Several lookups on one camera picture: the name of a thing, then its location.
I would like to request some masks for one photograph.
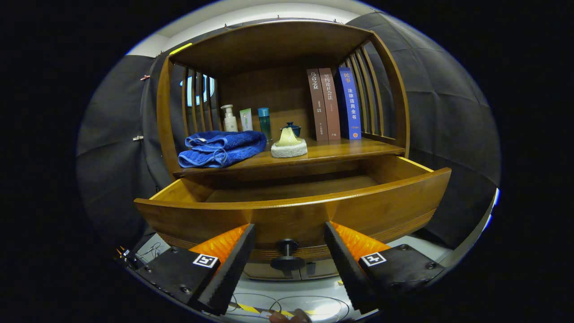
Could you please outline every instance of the white pump bottle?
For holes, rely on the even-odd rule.
[[[233,105],[228,104],[221,107],[222,110],[225,110],[225,131],[237,131],[237,119],[233,116],[233,112],[231,111]]]

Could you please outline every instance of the white wall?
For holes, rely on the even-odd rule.
[[[200,13],[202,10],[208,10],[208,8],[202,8],[195,11],[194,14]],[[234,25],[240,22],[258,19],[277,18],[277,15],[281,18],[314,18],[328,21],[336,19],[337,22],[341,22],[343,24],[346,24],[349,20],[360,16],[360,14],[350,11],[310,3],[271,3],[267,5],[252,6],[207,19],[190,26],[172,37],[165,37],[155,33],[142,40],[138,45],[132,48],[127,55],[156,57],[161,51],[166,51],[167,49],[203,33],[224,27],[225,24]]]
[[[160,34],[152,34],[148,38],[142,40],[134,48],[132,48],[126,55],[142,55],[149,57],[156,57],[162,48],[167,43],[169,37]]]

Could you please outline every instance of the folded towel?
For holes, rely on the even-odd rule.
[[[266,143],[265,135],[259,131],[198,132],[185,139],[191,150],[182,151],[177,161],[184,168],[228,167],[262,152]]]

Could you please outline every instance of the book spine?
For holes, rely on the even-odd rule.
[[[313,101],[317,141],[329,140],[327,136],[327,114],[325,112],[325,101],[323,99],[319,70],[317,68],[307,70],[307,78],[309,79],[309,89],[311,90],[311,101]]]
[[[333,74],[330,68],[319,68],[321,87],[323,88],[323,100],[325,100],[325,112],[327,114],[327,129],[329,140],[341,140],[341,128],[339,125],[339,105]]]
[[[359,100],[356,96],[355,81],[351,69],[339,67],[337,73],[337,98],[339,100],[339,120],[341,120],[341,130],[343,137],[350,140],[361,139],[360,133],[360,113]]]

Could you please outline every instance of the orange gripper pad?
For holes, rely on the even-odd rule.
[[[330,222],[347,246],[347,249],[349,249],[351,252],[351,255],[356,262],[358,262],[362,256],[391,248],[388,245],[369,236],[366,236],[361,232],[349,229],[346,226],[334,223],[332,221]]]
[[[227,257],[229,257],[229,254],[235,247],[237,240],[239,240],[243,232],[245,232],[245,228],[247,228],[247,226],[249,226],[249,224],[245,224],[235,229],[231,229],[227,232],[224,232],[218,236],[215,236],[207,241],[198,244],[197,246],[189,249],[189,251],[217,257],[219,258],[221,265],[223,265],[223,263],[225,263],[225,260],[227,259]]]

